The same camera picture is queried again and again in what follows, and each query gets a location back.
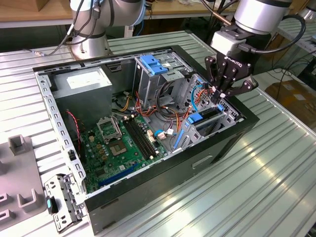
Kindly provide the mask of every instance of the ventilation slot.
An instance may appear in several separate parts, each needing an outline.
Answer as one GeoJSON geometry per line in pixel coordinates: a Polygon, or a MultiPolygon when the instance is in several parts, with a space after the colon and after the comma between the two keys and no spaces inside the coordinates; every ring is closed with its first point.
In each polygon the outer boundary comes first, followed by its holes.
{"type": "Polygon", "coordinates": [[[186,136],[185,138],[184,138],[184,140],[183,140],[183,142],[181,143],[181,148],[184,146],[184,144],[185,144],[185,142],[187,141],[187,139],[188,139],[188,137],[186,136]]]}
{"type": "Polygon", "coordinates": [[[209,134],[211,134],[211,133],[214,132],[214,130],[215,130],[217,124],[218,124],[218,121],[216,121],[216,123],[213,125],[213,127],[212,127],[212,129],[210,130],[210,133],[209,133],[209,134]]]}

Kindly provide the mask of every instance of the ram slot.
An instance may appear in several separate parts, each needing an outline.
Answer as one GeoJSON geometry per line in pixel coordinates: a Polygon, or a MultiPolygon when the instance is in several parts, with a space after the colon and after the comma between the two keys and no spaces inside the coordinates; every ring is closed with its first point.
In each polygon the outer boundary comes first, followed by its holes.
{"type": "Polygon", "coordinates": [[[150,156],[156,155],[153,147],[149,141],[147,141],[135,121],[126,121],[124,122],[124,126],[146,160],[148,160],[150,156]]]}

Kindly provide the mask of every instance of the blue plastic clip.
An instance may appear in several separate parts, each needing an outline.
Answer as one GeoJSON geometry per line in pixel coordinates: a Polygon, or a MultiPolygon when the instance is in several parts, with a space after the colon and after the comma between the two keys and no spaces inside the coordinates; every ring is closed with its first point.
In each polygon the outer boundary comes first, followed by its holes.
{"type": "Polygon", "coordinates": [[[159,60],[152,55],[140,56],[140,60],[153,75],[168,72],[168,68],[164,68],[159,60]]]}
{"type": "Polygon", "coordinates": [[[192,114],[188,117],[188,122],[190,124],[195,123],[199,120],[203,119],[203,117],[199,113],[192,114]]]}
{"type": "Polygon", "coordinates": [[[224,106],[222,106],[222,105],[217,105],[217,108],[220,110],[220,111],[223,111],[225,108],[224,108],[224,106]]]}

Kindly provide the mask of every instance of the cardboard box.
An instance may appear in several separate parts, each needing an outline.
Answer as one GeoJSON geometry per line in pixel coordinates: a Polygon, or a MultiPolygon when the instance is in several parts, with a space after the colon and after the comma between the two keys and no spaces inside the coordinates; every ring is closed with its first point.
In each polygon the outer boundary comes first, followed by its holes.
{"type": "Polygon", "coordinates": [[[40,11],[49,0],[0,0],[0,5],[29,11],[40,11]]]}
{"type": "MultiPolygon", "coordinates": [[[[279,82],[266,89],[276,99],[279,82]]],[[[316,128],[316,93],[311,93],[296,80],[282,82],[277,100],[309,128],[316,128]]]]}

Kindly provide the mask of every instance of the aluminum extrusion table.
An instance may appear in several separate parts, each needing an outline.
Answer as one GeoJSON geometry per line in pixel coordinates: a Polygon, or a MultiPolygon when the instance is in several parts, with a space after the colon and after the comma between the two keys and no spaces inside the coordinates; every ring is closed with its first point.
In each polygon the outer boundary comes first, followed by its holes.
{"type": "MultiPolygon", "coordinates": [[[[214,55],[185,32],[110,40],[114,53],[173,44],[203,66],[204,57],[214,55]]],[[[69,169],[32,67],[72,60],[65,47],[49,57],[24,51],[0,54],[0,142],[16,134],[31,136],[43,183],[69,169]]],[[[260,121],[224,159],[98,236],[304,236],[316,221],[316,135],[258,89],[239,99],[260,121]]],[[[57,236],[57,232],[45,211],[0,236],[57,236]]],[[[87,217],[61,236],[92,236],[87,217]]]]}
{"type": "MultiPolygon", "coordinates": [[[[301,30],[301,23],[295,19],[286,19],[282,21],[276,32],[288,40],[293,40],[301,30]]],[[[304,35],[297,41],[296,45],[304,49],[308,53],[316,51],[316,43],[311,38],[316,35],[316,23],[307,23],[304,35]]]]}

